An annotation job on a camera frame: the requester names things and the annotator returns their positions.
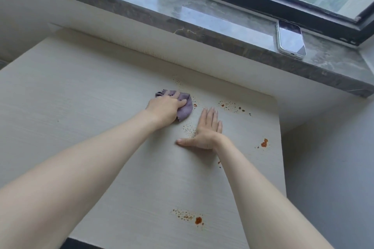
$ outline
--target forearm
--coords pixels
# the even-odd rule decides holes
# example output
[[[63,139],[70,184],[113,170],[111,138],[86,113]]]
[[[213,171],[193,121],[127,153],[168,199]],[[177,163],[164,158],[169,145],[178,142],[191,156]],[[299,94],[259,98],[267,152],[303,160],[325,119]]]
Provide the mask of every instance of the forearm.
[[[223,135],[215,150],[251,249],[332,249],[311,223]]]
[[[155,128],[142,111],[2,188],[0,247],[58,248]]]

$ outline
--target hand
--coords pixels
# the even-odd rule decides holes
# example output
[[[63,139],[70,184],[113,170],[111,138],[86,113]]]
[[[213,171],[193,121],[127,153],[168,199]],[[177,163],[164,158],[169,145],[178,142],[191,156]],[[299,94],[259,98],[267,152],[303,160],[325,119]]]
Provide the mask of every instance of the hand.
[[[218,121],[218,111],[214,108],[203,109],[196,136],[194,138],[178,139],[176,143],[183,147],[198,147],[203,149],[213,149],[216,139],[222,133],[222,121]]]
[[[154,119],[157,129],[173,123],[178,108],[187,103],[187,100],[178,100],[180,92],[176,91],[173,96],[169,96],[169,93],[170,91],[166,91],[165,95],[153,98],[148,102],[146,111]]]

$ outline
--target white table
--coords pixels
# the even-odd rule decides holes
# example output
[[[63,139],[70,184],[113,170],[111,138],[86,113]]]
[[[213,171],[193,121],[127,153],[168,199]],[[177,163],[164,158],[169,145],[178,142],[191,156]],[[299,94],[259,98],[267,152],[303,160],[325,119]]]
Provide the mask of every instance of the white table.
[[[202,108],[214,106],[223,133],[285,195],[275,99],[70,30],[0,71],[0,186],[130,118],[162,89],[189,92],[197,107],[139,148],[71,237],[107,249],[247,248],[217,156],[174,141],[190,136]]]

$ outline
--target marble edge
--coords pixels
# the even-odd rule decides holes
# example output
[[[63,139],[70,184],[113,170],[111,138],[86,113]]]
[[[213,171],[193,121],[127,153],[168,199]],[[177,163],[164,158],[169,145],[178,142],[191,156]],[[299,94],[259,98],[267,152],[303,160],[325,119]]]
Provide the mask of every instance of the marble edge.
[[[249,44],[244,41],[199,27],[162,13],[123,0],[77,0],[162,29],[203,44],[243,56],[271,67],[310,79],[327,86],[367,98],[374,93],[374,85],[339,74],[322,67],[299,61],[278,52]]]

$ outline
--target smartphone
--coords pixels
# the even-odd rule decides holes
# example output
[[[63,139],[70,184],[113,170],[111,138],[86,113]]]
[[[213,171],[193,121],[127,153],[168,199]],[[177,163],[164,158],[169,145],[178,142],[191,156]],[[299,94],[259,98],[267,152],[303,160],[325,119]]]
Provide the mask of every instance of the smartphone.
[[[281,53],[299,59],[306,56],[302,30],[297,25],[279,20],[277,22],[277,44]]]

